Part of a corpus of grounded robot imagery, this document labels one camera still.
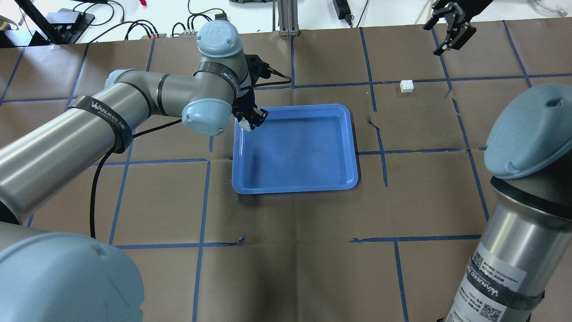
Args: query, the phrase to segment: white cable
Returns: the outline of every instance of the white cable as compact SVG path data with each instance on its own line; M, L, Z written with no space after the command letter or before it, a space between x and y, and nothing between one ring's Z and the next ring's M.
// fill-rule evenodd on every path
M557 13L560 17L565 17L568 15L568 12L564 11L563 8L556 6L556 9L549 8L542 3L542 0L534 0L540 7L545 10L548 10L553 13Z

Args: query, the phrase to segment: black power adapter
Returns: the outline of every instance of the black power adapter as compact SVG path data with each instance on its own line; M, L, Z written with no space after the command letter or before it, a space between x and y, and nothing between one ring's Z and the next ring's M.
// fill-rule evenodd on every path
M337 18L345 20L352 27L352 11L349 9L348 0L333 0L333 7L336 8Z

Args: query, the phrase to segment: white object in gripper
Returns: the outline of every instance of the white object in gripper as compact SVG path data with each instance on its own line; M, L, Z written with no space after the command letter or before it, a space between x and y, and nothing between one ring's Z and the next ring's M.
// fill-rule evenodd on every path
M401 93L411 93L415 89L412 80L402 80L399 87L401 87Z

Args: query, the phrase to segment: blue plastic bin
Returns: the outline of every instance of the blue plastic bin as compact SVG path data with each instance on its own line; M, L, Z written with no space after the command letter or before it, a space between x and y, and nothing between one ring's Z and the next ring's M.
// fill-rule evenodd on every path
M239 194L346 190L358 182L351 117L341 104L271 107L252 132L235 123Z

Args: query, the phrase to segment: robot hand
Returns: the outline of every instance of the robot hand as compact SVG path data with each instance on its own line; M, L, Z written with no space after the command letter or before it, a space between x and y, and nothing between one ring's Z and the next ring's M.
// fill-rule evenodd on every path
M470 24L471 19L483 12L491 2L492 0L437 0L432 7L433 15L423 29L433 29L440 18L445 18L448 28L447 37L433 54L441 56L445 50L461 49L476 33L476 28Z

